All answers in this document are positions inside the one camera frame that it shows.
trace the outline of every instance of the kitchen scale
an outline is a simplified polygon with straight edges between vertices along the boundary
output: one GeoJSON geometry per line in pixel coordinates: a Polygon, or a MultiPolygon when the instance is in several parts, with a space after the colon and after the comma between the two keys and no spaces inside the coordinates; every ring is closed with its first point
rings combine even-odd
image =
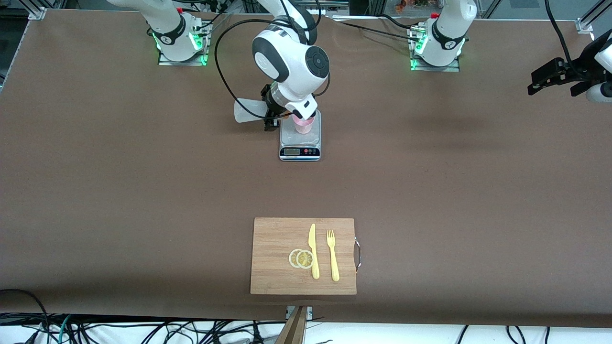
{"type": "Polygon", "coordinates": [[[282,161],[319,161],[321,158],[321,113],[316,111],[312,128],[300,134],[291,118],[280,121],[278,157],[282,161]]]}

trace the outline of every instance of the brown table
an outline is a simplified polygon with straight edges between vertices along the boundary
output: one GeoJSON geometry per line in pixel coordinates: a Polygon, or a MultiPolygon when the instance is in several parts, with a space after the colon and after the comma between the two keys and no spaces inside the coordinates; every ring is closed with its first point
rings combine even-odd
{"type": "MultiPolygon", "coordinates": [[[[577,56],[589,37],[561,27],[577,56]]],[[[262,28],[220,47],[240,97],[268,81],[262,28]]],[[[234,122],[212,57],[158,67],[145,30],[133,12],[30,23],[0,95],[0,287],[56,313],[612,326],[612,111],[527,95],[562,56],[548,22],[477,21],[461,72],[427,73],[401,40],[323,20],[318,163],[279,161],[277,132],[234,122]],[[357,295],[250,295],[255,217],[355,218],[357,295]]]]}

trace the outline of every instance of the knife handle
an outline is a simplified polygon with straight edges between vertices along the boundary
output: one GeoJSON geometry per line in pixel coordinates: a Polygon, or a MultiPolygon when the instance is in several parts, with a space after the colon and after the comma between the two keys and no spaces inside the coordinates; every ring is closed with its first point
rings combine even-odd
{"type": "Polygon", "coordinates": [[[320,277],[319,262],[316,260],[316,252],[312,253],[312,278],[318,280],[320,277]]]}
{"type": "Polygon", "coordinates": [[[340,280],[340,272],[338,272],[338,263],[336,262],[336,251],[333,247],[330,248],[332,254],[332,280],[337,282],[340,280]]]}

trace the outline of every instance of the wooden cutting board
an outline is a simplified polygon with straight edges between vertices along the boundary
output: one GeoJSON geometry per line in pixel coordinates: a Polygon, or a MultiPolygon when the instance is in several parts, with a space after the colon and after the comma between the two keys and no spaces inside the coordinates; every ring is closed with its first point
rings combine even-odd
{"type": "Polygon", "coordinates": [[[251,294],[273,295],[355,295],[357,276],[353,251],[354,219],[300,219],[258,217],[253,229],[251,294]],[[320,278],[310,269],[293,267],[289,254],[294,249],[309,250],[308,233],[316,225],[316,253],[320,278]],[[327,231],[336,238],[336,260],[340,280],[332,280],[327,231]]]}

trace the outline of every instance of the knife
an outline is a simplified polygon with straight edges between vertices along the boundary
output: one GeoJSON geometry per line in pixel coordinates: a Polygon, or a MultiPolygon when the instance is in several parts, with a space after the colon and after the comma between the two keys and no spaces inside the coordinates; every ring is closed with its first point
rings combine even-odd
{"type": "Polygon", "coordinates": [[[315,240],[315,224],[310,226],[310,233],[308,234],[308,246],[312,250],[312,278],[315,280],[319,279],[319,262],[316,260],[316,240],[315,240]]]}

